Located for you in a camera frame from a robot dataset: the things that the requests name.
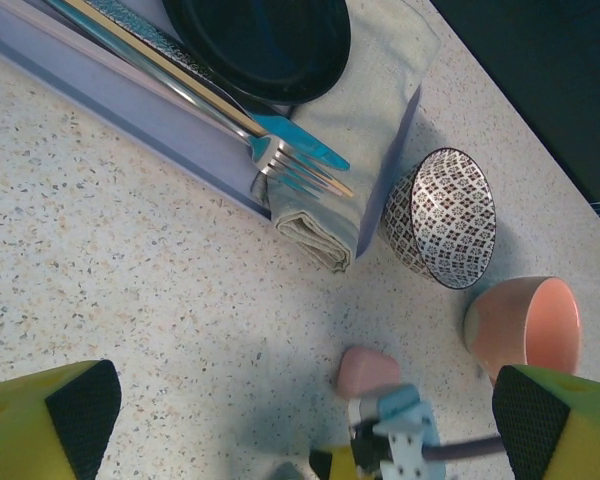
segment folded napkin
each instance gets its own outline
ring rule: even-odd
[[[348,172],[332,173],[355,197],[322,195],[316,201],[264,175],[252,188],[268,204],[276,230],[333,272],[346,271],[355,259],[382,161],[440,44],[403,0],[348,0],[347,7],[351,53],[344,74],[293,120],[349,161]]]

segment tray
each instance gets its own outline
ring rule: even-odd
[[[55,15],[41,0],[28,3]],[[176,36],[160,0],[125,0],[124,3]],[[2,7],[0,56],[238,205],[270,219],[270,212],[251,197],[250,187],[256,171],[250,164],[246,147],[192,115],[178,102],[169,101],[109,69]],[[401,140],[406,140],[419,99],[420,89],[405,112]],[[140,105],[142,111],[152,112],[152,115],[140,115]],[[387,156],[373,189],[362,221],[358,256],[369,246],[379,224],[398,173],[399,150]]]

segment speckled countertop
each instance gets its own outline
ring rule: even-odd
[[[525,274],[566,279],[600,380],[600,221],[455,34],[405,155],[469,152],[499,234],[490,270],[454,292],[375,241],[347,275],[0,61],[0,381],[109,358],[123,409],[99,478],[261,479],[310,444],[346,439],[331,383],[347,346],[395,356],[444,440],[494,432],[490,384],[459,336],[467,302]],[[449,478],[510,478],[505,457]]]

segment black and white bowl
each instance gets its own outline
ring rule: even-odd
[[[487,269],[496,239],[496,207],[482,170],[460,150],[430,153],[394,187],[380,235],[416,273],[470,287]]]

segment pink sponge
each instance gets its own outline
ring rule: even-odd
[[[345,400],[400,383],[400,365],[392,357],[364,347],[347,350],[338,372],[338,395]]]

